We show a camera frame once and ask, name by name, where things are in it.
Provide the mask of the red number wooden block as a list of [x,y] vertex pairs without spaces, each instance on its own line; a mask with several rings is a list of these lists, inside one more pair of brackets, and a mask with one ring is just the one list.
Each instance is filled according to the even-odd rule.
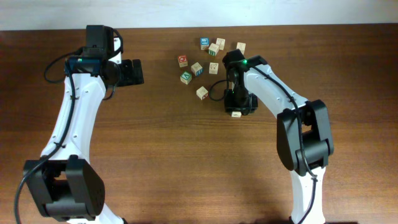
[[233,111],[233,112],[231,113],[231,116],[232,116],[233,118],[240,118],[240,117],[242,116],[242,113],[241,113],[240,111]]

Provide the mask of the red side wooden block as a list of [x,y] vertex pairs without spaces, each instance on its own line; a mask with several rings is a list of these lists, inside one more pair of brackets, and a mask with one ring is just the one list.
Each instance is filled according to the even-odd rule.
[[197,97],[199,99],[204,100],[208,96],[208,90],[201,86],[197,91],[196,91]]

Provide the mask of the plain animal wooden block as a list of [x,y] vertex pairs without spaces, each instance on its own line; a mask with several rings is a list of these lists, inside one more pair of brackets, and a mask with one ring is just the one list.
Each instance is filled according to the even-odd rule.
[[217,73],[218,73],[218,63],[210,62],[209,74],[217,74]]

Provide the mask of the blue side wooden block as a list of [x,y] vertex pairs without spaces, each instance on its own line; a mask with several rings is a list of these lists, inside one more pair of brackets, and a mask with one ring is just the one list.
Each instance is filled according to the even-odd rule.
[[203,73],[203,67],[196,62],[191,66],[191,71],[197,77]]

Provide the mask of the red top wooden block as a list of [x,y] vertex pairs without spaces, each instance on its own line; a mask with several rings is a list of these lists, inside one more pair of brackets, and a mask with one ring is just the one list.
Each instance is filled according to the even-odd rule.
[[186,55],[179,55],[177,57],[177,60],[180,68],[188,66],[188,59]]

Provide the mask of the green top wooden block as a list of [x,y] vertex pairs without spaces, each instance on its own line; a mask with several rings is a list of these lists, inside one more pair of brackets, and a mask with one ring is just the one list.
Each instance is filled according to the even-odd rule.
[[192,74],[190,72],[184,71],[180,76],[180,81],[188,85],[192,80]]

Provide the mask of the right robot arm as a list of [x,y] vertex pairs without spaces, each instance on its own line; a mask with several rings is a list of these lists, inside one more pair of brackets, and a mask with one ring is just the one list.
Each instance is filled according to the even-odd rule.
[[334,152],[326,105],[294,92],[259,55],[245,58],[236,49],[222,63],[232,83],[224,91],[226,112],[248,115],[262,102],[277,120],[277,153],[292,179],[294,204],[289,221],[325,223],[323,176]]

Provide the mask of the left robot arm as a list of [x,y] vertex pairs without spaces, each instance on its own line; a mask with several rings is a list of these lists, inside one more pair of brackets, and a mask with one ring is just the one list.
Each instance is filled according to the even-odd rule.
[[86,27],[86,44],[62,55],[63,101],[38,160],[24,164],[22,185],[43,217],[67,223],[125,223],[105,203],[105,186],[90,164],[90,141],[100,104],[111,88],[144,83],[139,59],[123,59],[123,38],[104,25]]

